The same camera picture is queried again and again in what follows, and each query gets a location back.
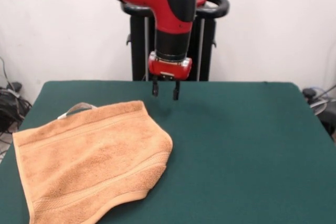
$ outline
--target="black handle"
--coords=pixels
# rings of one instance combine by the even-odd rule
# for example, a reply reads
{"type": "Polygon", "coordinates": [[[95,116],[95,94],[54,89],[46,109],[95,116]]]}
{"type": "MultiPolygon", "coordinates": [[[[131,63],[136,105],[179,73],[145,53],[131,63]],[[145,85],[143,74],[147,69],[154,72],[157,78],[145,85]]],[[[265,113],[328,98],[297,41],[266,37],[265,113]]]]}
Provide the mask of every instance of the black handle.
{"type": "Polygon", "coordinates": [[[208,2],[214,3],[218,6],[209,7],[201,6],[197,8],[196,15],[199,18],[221,18],[228,14],[230,9],[230,3],[228,0],[207,0],[208,2]]]}
{"type": "Polygon", "coordinates": [[[132,5],[128,3],[121,3],[121,9],[131,15],[131,16],[140,16],[140,17],[152,17],[153,13],[149,7],[132,5]]]}
{"type": "MultiPolygon", "coordinates": [[[[197,8],[196,15],[199,18],[221,18],[228,14],[230,3],[228,0],[207,0],[208,2],[214,3],[218,6],[209,7],[202,6],[197,8]]],[[[152,17],[153,13],[149,7],[131,5],[127,3],[121,3],[121,9],[132,16],[140,16],[140,17],[152,17]]]]}

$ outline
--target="black cable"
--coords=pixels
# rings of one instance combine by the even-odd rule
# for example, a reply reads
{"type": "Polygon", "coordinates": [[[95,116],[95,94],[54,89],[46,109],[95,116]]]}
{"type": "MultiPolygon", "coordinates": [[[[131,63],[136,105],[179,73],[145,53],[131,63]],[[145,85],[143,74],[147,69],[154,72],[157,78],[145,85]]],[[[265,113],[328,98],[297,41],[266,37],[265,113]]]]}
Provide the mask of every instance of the black cable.
{"type": "Polygon", "coordinates": [[[30,109],[29,106],[27,106],[27,104],[25,104],[24,100],[22,99],[17,99],[18,105],[19,105],[19,110],[21,109],[23,111],[23,117],[26,116],[26,114],[28,114],[28,111],[30,109]]]}
{"type": "Polygon", "coordinates": [[[5,143],[5,144],[9,144],[9,145],[12,144],[12,143],[9,143],[9,142],[7,142],[7,141],[3,141],[2,139],[0,139],[0,142],[3,142],[3,143],[5,143]]]}
{"type": "Polygon", "coordinates": [[[7,152],[7,150],[0,152],[0,156],[5,154],[6,152],[7,152]]]}
{"type": "Polygon", "coordinates": [[[0,111],[4,112],[6,115],[8,115],[10,118],[12,118],[16,122],[21,121],[20,119],[15,117],[16,115],[14,113],[11,113],[11,112],[7,111],[5,108],[0,108],[0,111]]]}
{"type": "Polygon", "coordinates": [[[23,109],[30,109],[32,107],[31,103],[28,102],[27,100],[23,99],[22,97],[17,97],[16,95],[14,95],[12,92],[7,91],[6,89],[0,89],[0,94],[4,95],[4,96],[12,96],[21,106],[23,106],[23,109]]]}
{"type": "Polygon", "coordinates": [[[334,86],[332,86],[330,89],[326,90],[324,93],[322,93],[322,94],[318,95],[317,97],[315,97],[315,98],[313,99],[313,101],[315,101],[315,100],[321,98],[321,97],[324,96],[325,94],[328,94],[328,93],[329,93],[331,90],[333,90],[334,88],[336,88],[336,84],[335,84],[334,86]]]}
{"type": "Polygon", "coordinates": [[[4,132],[2,132],[1,134],[9,134],[9,135],[12,135],[12,132],[10,132],[10,131],[4,131],[4,132]]]}

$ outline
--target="red robot arm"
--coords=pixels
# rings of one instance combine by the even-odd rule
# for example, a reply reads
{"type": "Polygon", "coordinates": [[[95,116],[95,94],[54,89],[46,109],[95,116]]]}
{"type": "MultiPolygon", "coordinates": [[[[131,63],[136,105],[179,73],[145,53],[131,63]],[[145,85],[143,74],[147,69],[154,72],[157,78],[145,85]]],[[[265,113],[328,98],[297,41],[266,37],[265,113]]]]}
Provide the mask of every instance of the red robot arm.
{"type": "Polygon", "coordinates": [[[155,52],[160,60],[182,62],[186,58],[195,17],[196,0],[119,0],[148,6],[155,16],[155,52]]]}

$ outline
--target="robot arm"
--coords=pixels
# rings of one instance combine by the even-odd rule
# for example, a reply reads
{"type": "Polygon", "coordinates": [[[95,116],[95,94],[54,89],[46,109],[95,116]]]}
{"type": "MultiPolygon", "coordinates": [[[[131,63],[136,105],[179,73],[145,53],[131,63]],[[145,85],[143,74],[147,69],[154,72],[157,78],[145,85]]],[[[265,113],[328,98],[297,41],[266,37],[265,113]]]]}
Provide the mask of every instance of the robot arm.
{"type": "Polygon", "coordinates": [[[195,17],[196,0],[119,1],[148,6],[154,13],[155,53],[151,53],[149,58],[152,74],[186,79],[191,68],[191,59],[186,57],[186,53],[195,17]]]}

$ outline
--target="cable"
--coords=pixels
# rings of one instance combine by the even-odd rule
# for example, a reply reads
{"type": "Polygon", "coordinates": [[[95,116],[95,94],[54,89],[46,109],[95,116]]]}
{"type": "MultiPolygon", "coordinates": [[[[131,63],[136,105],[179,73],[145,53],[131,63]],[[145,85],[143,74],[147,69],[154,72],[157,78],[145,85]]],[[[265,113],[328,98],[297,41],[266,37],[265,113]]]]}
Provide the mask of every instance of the cable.
{"type": "Polygon", "coordinates": [[[319,115],[319,114],[321,114],[326,108],[327,108],[327,103],[325,103],[325,104],[323,104],[323,107],[322,108],[320,108],[318,111],[315,111],[315,115],[319,115]]]}
{"type": "Polygon", "coordinates": [[[319,101],[319,102],[311,104],[310,107],[311,108],[315,108],[315,107],[317,107],[319,105],[326,104],[326,103],[329,103],[329,102],[336,102],[336,99],[330,99],[330,100],[323,99],[322,101],[319,101]]]}
{"type": "Polygon", "coordinates": [[[0,132],[8,132],[13,123],[19,127],[32,105],[10,89],[0,89],[0,132]]]}
{"type": "Polygon", "coordinates": [[[314,98],[314,101],[321,98],[322,96],[324,96],[325,94],[329,93],[331,90],[333,90],[334,88],[336,88],[336,84],[334,86],[332,86],[330,89],[328,89],[327,91],[325,91],[324,93],[318,95],[317,97],[314,98]]]}
{"type": "Polygon", "coordinates": [[[9,142],[7,142],[7,141],[3,141],[3,140],[1,140],[1,139],[0,139],[0,142],[5,143],[5,144],[9,144],[9,145],[12,144],[12,143],[9,143],[9,142]]]}
{"type": "Polygon", "coordinates": [[[325,93],[326,97],[329,98],[328,94],[326,93],[326,91],[320,87],[310,87],[311,89],[315,89],[315,90],[318,90],[318,91],[321,91],[322,93],[325,93]]]}
{"type": "Polygon", "coordinates": [[[0,156],[6,154],[7,150],[0,152],[0,156]]]}
{"type": "Polygon", "coordinates": [[[13,90],[15,90],[14,87],[13,87],[13,85],[11,84],[11,82],[8,80],[7,73],[6,73],[6,68],[5,68],[5,61],[4,61],[4,59],[1,56],[0,56],[0,60],[2,61],[2,69],[3,69],[4,75],[5,75],[5,79],[8,82],[8,84],[10,85],[10,87],[13,90]]]}
{"type": "Polygon", "coordinates": [[[8,79],[7,74],[6,74],[5,61],[1,56],[0,56],[0,60],[2,61],[2,69],[4,71],[4,75],[5,75],[6,79],[8,79]]]}

